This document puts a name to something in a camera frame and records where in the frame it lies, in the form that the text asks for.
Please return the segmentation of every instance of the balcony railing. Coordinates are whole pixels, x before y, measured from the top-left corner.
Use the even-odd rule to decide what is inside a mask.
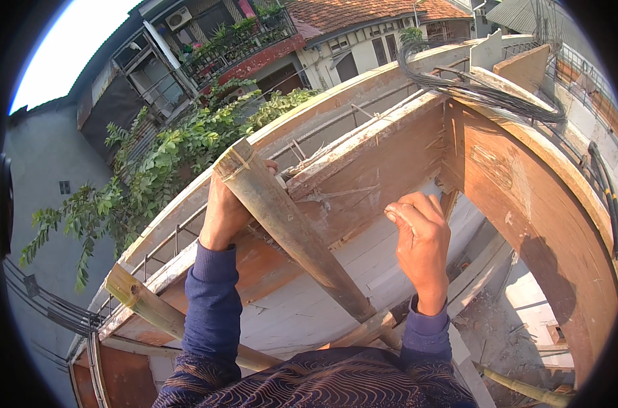
[[[210,48],[203,51],[200,47],[192,60],[183,63],[182,69],[201,90],[248,57],[296,33],[288,12],[282,8],[274,15],[257,17],[256,25],[248,33],[228,31],[222,40],[212,39]]]

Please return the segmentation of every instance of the right hand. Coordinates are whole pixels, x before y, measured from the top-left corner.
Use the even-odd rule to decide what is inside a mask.
[[[435,195],[407,194],[385,213],[399,230],[400,267],[418,292],[417,312],[437,315],[445,305],[449,280],[445,273],[451,231]]]

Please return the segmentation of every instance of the blue sleeve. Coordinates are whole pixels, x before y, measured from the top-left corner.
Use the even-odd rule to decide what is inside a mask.
[[[236,355],[241,336],[241,298],[236,291],[236,247],[210,251],[198,244],[184,293],[189,300],[182,349],[209,358],[240,379]]]
[[[400,360],[405,367],[424,362],[449,362],[452,359],[452,347],[447,333],[447,301],[445,300],[443,309],[435,316],[417,313],[417,303],[418,296],[414,295],[409,304]]]

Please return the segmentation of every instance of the air conditioner unit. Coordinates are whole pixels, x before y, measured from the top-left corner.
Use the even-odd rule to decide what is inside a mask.
[[[166,17],[166,23],[168,23],[168,27],[170,27],[171,31],[175,31],[182,27],[187,21],[190,21],[191,18],[193,18],[193,16],[190,15],[189,9],[184,6]]]

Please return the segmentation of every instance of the left hand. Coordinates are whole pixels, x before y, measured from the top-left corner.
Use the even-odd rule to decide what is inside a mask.
[[[264,164],[272,175],[277,173],[277,162],[264,160]],[[198,237],[200,245],[211,251],[224,251],[234,235],[251,217],[246,207],[227,188],[220,176],[213,172],[204,226]]]

